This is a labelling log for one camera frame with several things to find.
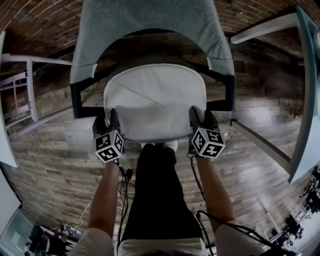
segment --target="black and white cube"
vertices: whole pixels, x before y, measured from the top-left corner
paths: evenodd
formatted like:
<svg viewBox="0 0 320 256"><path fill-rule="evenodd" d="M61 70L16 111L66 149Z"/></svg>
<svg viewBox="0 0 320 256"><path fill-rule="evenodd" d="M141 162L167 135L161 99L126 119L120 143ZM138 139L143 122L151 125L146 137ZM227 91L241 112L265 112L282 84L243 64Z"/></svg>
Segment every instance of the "black and white cube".
<svg viewBox="0 0 320 256"><path fill-rule="evenodd" d="M113 130L95 139L95 154L107 163L121 157L124 140L117 130Z"/></svg>
<svg viewBox="0 0 320 256"><path fill-rule="evenodd" d="M217 158L226 146L224 135L215 130L198 128L192 144L200 157Z"/></svg>

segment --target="shirt sleeve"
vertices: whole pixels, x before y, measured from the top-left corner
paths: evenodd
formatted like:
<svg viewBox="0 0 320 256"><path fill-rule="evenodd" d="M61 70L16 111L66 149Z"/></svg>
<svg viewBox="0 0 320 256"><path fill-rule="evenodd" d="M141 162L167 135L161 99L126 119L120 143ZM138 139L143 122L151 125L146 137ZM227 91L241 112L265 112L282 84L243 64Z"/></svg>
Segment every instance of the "shirt sleeve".
<svg viewBox="0 0 320 256"><path fill-rule="evenodd" d="M68 256L114 256L113 242L110 236L98 229L88 228L81 236Z"/></svg>
<svg viewBox="0 0 320 256"><path fill-rule="evenodd" d="M228 223L239 225L236 221ZM219 256L259 256L265 252L254 239L227 225L218 227L215 245Z"/></svg>

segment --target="gray upholstered backrest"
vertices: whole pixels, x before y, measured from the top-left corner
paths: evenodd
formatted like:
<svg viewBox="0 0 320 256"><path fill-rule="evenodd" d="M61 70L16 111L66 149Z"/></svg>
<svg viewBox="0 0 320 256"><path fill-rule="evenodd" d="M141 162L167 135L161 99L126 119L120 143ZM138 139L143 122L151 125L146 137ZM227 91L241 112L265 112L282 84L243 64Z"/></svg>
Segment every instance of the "gray upholstered backrest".
<svg viewBox="0 0 320 256"><path fill-rule="evenodd" d="M70 83L91 77L95 63L113 42L146 29L188 37L205 52L210 69L234 75L213 0L84 0Z"/></svg>

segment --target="white cable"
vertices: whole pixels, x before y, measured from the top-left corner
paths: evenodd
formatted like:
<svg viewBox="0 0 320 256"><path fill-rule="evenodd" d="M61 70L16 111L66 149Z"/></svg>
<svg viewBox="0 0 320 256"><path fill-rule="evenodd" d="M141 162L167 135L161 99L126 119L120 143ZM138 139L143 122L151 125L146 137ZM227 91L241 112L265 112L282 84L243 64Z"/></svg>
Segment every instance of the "white cable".
<svg viewBox="0 0 320 256"><path fill-rule="evenodd" d="M88 207L90 206L91 203L92 203L92 202L89 202L89 203L88 203L88 206L87 206L86 208L84 208L84 211L83 211L83 213L81 213L81 217L80 217L81 224L75 226L74 229L80 227L80 226L84 223L84 222L82 221L82 217L83 217L83 215L85 214L86 210L88 209Z"/></svg>

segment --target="human arm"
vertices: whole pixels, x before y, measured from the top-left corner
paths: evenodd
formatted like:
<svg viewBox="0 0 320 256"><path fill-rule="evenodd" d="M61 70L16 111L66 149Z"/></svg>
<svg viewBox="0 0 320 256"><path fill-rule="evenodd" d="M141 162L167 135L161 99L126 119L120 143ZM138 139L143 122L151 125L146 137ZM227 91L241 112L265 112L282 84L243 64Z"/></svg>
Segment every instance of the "human arm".
<svg viewBox="0 0 320 256"><path fill-rule="evenodd" d="M119 167L110 161L94 194L87 228L96 228L113 237L117 215Z"/></svg>
<svg viewBox="0 0 320 256"><path fill-rule="evenodd" d="M234 207L224 186L222 185L213 163L209 158L196 158L198 171L205 197L206 210L209 214L229 222L236 221ZM221 224L210 220L213 232L216 233Z"/></svg>

